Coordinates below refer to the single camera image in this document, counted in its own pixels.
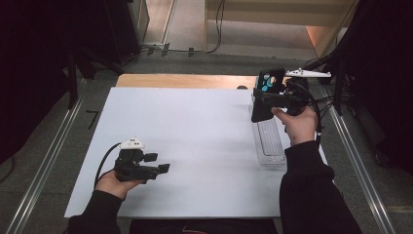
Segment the gray floor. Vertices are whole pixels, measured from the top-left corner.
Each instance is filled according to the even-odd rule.
[[[300,27],[281,25],[274,30],[279,30],[277,34],[282,37],[275,38],[268,35],[268,38],[263,40],[256,37],[260,29],[255,27],[252,27],[256,31],[253,34],[237,32],[243,35],[236,33],[238,25],[232,24],[231,28],[223,29],[222,47],[215,54],[195,54],[188,58],[188,55],[184,53],[169,52],[162,57],[160,52],[155,52],[151,56],[142,55],[135,58],[125,65],[124,69],[127,73],[256,75],[260,69],[275,65],[282,65],[290,70],[296,69],[315,55],[315,52],[311,51],[308,37]],[[278,40],[279,44],[271,44],[273,40]],[[258,41],[263,43],[262,46],[248,46]],[[89,129],[94,116],[87,110],[102,110],[109,89],[115,86],[117,78],[118,76],[110,70],[100,70],[95,80],[86,81],[79,113],[57,155],[42,192],[34,203],[34,209],[23,226],[22,233],[61,233],[65,229],[67,220],[63,218],[63,214],[96,124],[94,123]],[[318,86],[312,86],[312,93],[316,98],[321,96]],[[55,105],[24,148],[15,155],[15,169],[0,184],[0,233],[6,232],[18,210],[23,194],[36,176],[58,127],[67,114],[67,104],[68,95]],[[343,110],[352,138],[388,210],[396,233],[411,233],[413,229],[413,176],[398,167],[385,168],[377,165],[374,151],[366,140],[362,127],[346,108]],[[380,233],[332,118],[327,114],[322,123],[325,128],[321,143],[329,165],[335,170],[336,185],[343,192],[363,233]],[[11,165],[11,160],[0,165],[0,177],[8,171]],[[119,218],[123,233],[128,233],[129,222],[127,218]],[[277,220],[276,224],[281,231],[280,221]]]

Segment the black sleeve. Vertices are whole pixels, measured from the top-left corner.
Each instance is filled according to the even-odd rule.
[[[85,211],[81,215],[69,218],[68,233],[121,233],[116,223],[116,217],[121,205],[122,199],[112,194],[95,190]]]
[[[280,190],[283,233],[361,233],[316,142],[294,145],[285,155],[287,172]]]

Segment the white mount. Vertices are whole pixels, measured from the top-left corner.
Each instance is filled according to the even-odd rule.
[[[142,143],[142,141],[140,141],[138,138],[136,137],[132,137],[130,139],[128,139],[127,141],[121,143],[120,145],[118,145],[118,148],[120,149],[140,149],[140,148],[144,148],[145,144]]]
[[[298,70],[287,71],[285,75],[293,76],[293,77],[308,77],[308,78],[331,77],[330,72],[322,73],[322,72],[308,71],[308,70],[301,69],[301,67],[298,68]]]

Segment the black clothing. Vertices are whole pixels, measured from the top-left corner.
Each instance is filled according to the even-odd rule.
[[[294,145],[285,150],[285,155],[287,172],[282,178],[280,190],[283,233],[361,233],[343,197],[332,182],[333,170],[321,160],[316,142],[308,141]],[[122,199],[95,191],[84,213],[69,219],[68,233],[120,233],[116,224],[116,215],[121,204]],[[218,219],[213,223],[232,221],[241,223],[243,220]],[[250,220],[245,222],[249,222],[252,226],[259,223]],[[159,228],[160,221],[154,223],[157,225],[152,226],[155,229]],[[262,224],[267,228],[268,219]],[[262,230],[268,230],[266,233],[277,233],[271,227],[265,228]],[[237,232],[237,228],[233,228],[232,231],[232,233],[242,233]]]

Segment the person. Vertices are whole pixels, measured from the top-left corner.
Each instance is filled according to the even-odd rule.
[[[285,150],[287,171],[282,177],[280,189],[282,232],[284,234],[361,233],[340,191],[332,182],[334,171],[323,163],[319,155],[315,142],[316,113],[308,106],[298,116],[290,116],[276,107],[272,108],[272,112],[285,124],[291,143],[291,147]],[[104,175],[98,182],[85,211],[81,215],[69,218],[68,233],[120,233],[116,223],[117,213],[128,191],[141,182],[139,180],[120,182],[114,172]],[[212,229],[219,230],[228,224],[239,225],[244,220],[232,221],[224,223],[223,226],[219,226],[222,224],[219,220],[209,224],[218,225],[217,228]],[[245,221],[242,228],[232,231],[236,230],[233,233],[277,233],[271,228],[261,228],[267,224],[252,222],[249,225],[249,222]],[[261,229],[255,231],[254,228],[258,226]]]

